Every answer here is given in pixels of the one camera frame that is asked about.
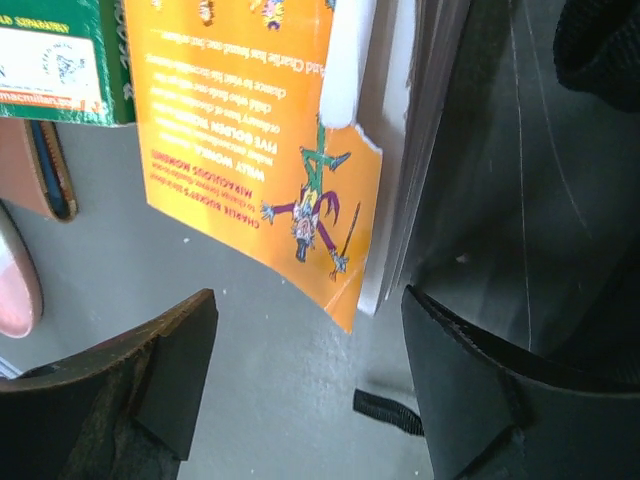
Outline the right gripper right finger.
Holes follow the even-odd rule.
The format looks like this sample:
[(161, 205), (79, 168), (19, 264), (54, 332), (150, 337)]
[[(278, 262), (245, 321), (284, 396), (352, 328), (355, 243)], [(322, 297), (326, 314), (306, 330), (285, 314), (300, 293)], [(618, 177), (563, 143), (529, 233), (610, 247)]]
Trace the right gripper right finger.
[(413, 286), (401, 308), (435, 478), (638, 478), (638, 386), (546, 360)]

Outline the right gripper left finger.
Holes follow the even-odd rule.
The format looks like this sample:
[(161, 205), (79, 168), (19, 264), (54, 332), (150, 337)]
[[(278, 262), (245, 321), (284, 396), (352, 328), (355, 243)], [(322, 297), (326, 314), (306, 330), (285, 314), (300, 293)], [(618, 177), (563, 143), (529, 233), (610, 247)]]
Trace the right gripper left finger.
[(174, 479), (216, 337), (214, 292), (1, 381), (4, 479)]

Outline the black student backpack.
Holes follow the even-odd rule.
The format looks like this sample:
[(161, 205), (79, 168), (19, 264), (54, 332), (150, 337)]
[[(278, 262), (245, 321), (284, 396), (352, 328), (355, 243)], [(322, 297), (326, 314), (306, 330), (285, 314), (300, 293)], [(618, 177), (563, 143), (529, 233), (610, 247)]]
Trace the black student backpack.
[[(639, 388), (639, 5), (455, 2), (409, 116), (390, 278)], [(424, 433), (393, 400), (353, 408)]]

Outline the green paperback book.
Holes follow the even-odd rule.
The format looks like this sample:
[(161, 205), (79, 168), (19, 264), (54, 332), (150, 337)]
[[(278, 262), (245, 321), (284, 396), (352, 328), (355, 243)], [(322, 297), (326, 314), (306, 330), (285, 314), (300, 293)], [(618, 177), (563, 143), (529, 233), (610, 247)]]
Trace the green paperback book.
[(123, 2), (2, 0), (1, 114), (105, 127), (134, 123)]

